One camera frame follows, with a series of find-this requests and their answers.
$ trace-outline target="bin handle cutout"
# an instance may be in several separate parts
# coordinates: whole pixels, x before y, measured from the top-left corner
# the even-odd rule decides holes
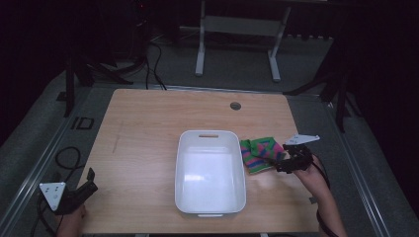
[[[222,214],[198,214],[198,217],[222,217]]]
[[[203,138],[218,138],[218,134],[200,134],[199,137],[203,137]]]

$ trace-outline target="colorful cloth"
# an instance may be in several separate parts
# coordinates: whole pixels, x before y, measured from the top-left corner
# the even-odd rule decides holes
[[[273,137],[264,137],[255,140],[240,141],[241,156],[250,174],[255,174],[273,166],[263,158],[283,160],[284,148]]]

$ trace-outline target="person's arm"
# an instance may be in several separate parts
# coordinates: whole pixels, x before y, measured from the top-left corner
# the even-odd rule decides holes
[[[71,214],[57,215],[55,220],[58,224],[56,237],[78,237],[81,235],[83,217],[86,214],[84,204],[80,205]]]
[[[317,157],[313,156],[313,159],[314,164],[320,167]],[[293,173],[316,198],[318,212],[324,224],[339,237],[346,237],[347,234],[335,198],[332,196],[326,181],[317,168],[311,165],[305,171],[298,170]],[[328,236],[321,228],[319,228],[319,232],[320,236]]]

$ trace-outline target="table top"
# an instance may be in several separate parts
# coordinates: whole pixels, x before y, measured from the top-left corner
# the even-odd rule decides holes
[[[233,110],[231,103],[239,103]],[[315,232],[316,204],[293,174],[274,169],[249,175],[238,213],[201,218],[175,204],[180,135],[229,130],[240,140],[297,133],[283,95],[215,91],[119,89],[114,93],[80,180],[88,168],[99,189],[87,199],[84,233]]]

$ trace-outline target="white metal leg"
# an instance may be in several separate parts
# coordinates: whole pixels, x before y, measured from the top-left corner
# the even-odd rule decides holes
[[[268,51],[268,59],[271,66],[272,78],[280,81],[280,71],[278,69],[277,52],[280,47],[281,39],[284,35],[287,20],[290,15],[291,7],[286,8],[281,21],[266,21],[255,19],[238,19],[228,17],[206,16],[206,1],[201,1],[201,26],[200,26],[200,48],[198,50],[197,67],[195,74],[204,74],[204,62],[206,56],[205,33],[223,32],[232,34],[246,34],[257,36],[275,37],[274,47]]]
[[[286,29],[287,20],[290,15],[291,7],[288,7],[283,15],[280,26],[278,27],[278,32],[275,38],[274,47],[268,51],[269,64],[271,65],[272,79],[276,82],[281,81],[280,70],[278,69],[277,62],[277,52],[280,47],[281,39],[284,35],[284,30]]]
[[[206,1],[201,1],[201,26],[200,26],[200,48],[198,49],[197,67],[195,69],[195,75],[202,76],[204,73],[204,61],[206,57],[206,46],[204,43],[206,33]]]

